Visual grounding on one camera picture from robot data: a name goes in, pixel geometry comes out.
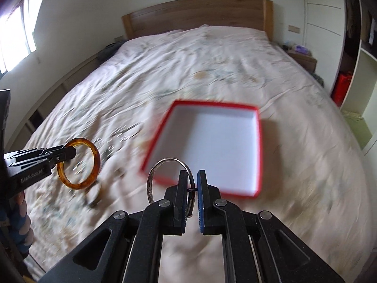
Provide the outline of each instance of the wooden headboard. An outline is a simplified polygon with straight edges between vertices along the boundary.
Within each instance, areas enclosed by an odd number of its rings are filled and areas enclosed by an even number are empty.
[[[176,0],[157,4],[122,17],[128,39],[203,24],[251,27],[273,40],[273,2],[270,0]]]

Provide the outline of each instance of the screw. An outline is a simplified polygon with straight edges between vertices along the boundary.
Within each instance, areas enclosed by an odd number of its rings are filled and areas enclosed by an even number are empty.
[[[272,214],[269,211],[261,211],[259,215],[264,220],[269,220],[272,218]]]
[[[124,217],[126,217],[126,213],[123,212],[123,211],[116,211],[113,215],[114,219],[116,220],[121,220],[123,219]]]
[[[214,201],[214,203],[217,205],[217,206],[225,206],[227,205],[227,200],[225,199],[216,199]]]
[[[165,208],[170,205],[170,201],[167,199],[162,199],[158,202],[158,205],[160,205],[162,208]]]

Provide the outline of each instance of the blue gripper pad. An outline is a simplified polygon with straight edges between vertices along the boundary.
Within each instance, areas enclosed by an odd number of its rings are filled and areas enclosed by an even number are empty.
[[[197,209],[199,211],[199,227],[200,232],[204,233],[204,205],[203,205],[203,192],[202,181],[200,179],[200,173],[197,172]]]

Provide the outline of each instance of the red box rim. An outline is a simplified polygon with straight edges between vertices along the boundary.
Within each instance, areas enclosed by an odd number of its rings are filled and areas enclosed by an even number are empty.
[[[148,148],[147,154],[144,158],[144,161],[140,167],[140,172],[144,174],[146,177],[148,176],[148,173],[145,171],[146,166],[148,164],[149,158],[152,154],[152,151],[161,135],[161,132],[163,131],[163,128],[165,127],[165,124],[167,120],[169,119],[171,113],[173,112],[174,108],[178,105],[199,105],[199,106],[219,106],[224,108],[240,108],[240,109],[247,109],[247,110],[253,110],[256,113],[257,116],[257,145],[259,148],[259,161],[258,161],[258,169],[257,169],[257,190],[253,196],[245,195],[242,192],[221,192],[222,196],[233,196],[237,198],[256,198],[262,189],[262,133],[261,133],[261,120],[259,118],[259,110],[256,106],[251,106],[247,104],[241,104],[241,103],[231,103],[231,102],[212,102],[212,101],[193,101],[193,100],[175,100],[173,104],[170,106],[169,110],[165,114],[164,118],[162,119],[157,132],[155,133],[152,142]],[[155,177],[153,178],[157,183],[163,184],[163,185],[169,185],[173,186],[176,185],[176,182],[174,182],[172,179],[168,179],[165,177]]]

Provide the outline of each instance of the purple object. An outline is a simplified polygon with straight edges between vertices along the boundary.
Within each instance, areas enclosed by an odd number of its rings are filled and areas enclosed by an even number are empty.
[[[299,46],[299,45],[295,46],[295,51],[302,54],[309,55],[309,50],[304,46]]]

